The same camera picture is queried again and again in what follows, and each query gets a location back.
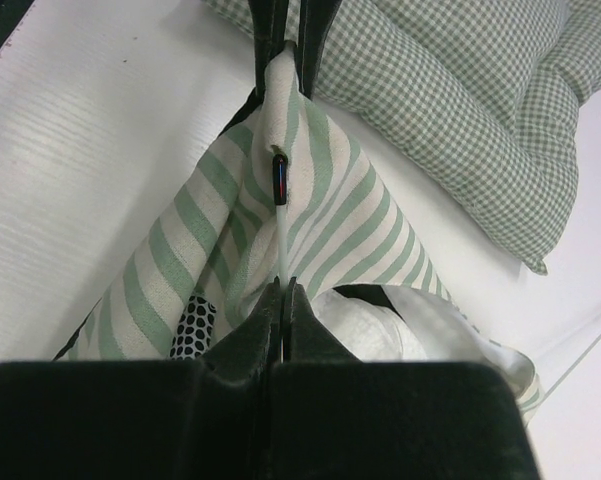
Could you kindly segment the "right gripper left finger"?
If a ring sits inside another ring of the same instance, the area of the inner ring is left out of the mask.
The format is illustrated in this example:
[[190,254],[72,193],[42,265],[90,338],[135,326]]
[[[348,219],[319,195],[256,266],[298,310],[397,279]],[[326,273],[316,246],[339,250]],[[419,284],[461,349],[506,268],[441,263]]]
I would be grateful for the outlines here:
[[0,479],[266,479],[278,282],[206,355],[0,363]]

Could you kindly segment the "white tent pole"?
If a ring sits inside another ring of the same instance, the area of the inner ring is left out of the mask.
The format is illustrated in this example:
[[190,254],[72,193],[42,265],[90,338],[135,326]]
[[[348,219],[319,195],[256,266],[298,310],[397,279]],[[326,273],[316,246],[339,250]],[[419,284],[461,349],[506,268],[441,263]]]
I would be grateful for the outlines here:
[[278,277],[281,290],[285,292],[290,277],[287,251],[287,158],[282,153],[276,153],[272,160],[272,185],[277,225]]
[[584,361],[591,351],[601,342],[601,332],[591,341],[591,343],[580,353],[580,355],[569,365],[561,374],[555,383],[546,391],[545,400],[548,400],[569,375]]

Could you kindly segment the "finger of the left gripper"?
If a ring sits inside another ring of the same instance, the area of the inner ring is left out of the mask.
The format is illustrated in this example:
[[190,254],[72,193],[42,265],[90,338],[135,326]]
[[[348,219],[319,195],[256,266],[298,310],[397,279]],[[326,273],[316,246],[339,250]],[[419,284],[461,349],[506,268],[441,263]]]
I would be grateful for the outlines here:
[[286,0],[249,0],[248,4],[254,40],[255,96],[262,100],[266,88],[266,68],[284,49]]
[[322,53],[340,0],[302,0],[295,54],[300,93],[311,99],[319,72]]

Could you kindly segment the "green striped pet tent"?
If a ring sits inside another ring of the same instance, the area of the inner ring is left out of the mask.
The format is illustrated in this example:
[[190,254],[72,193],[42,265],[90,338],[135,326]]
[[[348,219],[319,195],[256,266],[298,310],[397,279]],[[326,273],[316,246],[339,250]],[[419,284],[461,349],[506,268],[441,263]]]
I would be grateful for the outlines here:
[[[278,272],[276,153],[287,158],[289,274],[311,301],[346,285],[400,287],[463,316],[359,143],[300,93],[291,48],[269,63],[265,83],[263,104],[210,145],[60,359],[181,354],[175,337],[188,315],[201,318],[198,349],[235,330]],[[525,418],[544,397],[532,364],[518,403]]]

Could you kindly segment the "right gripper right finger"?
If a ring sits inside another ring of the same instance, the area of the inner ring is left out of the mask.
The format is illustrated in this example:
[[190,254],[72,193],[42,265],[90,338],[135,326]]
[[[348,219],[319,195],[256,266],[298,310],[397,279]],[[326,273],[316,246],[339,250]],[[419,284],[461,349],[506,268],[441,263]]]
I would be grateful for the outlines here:
[[480,335],[447,301],[380,290],[428,359],[355,359],[291,282],[279,366],[283,479],[536,479],[518,403],[535,369]]

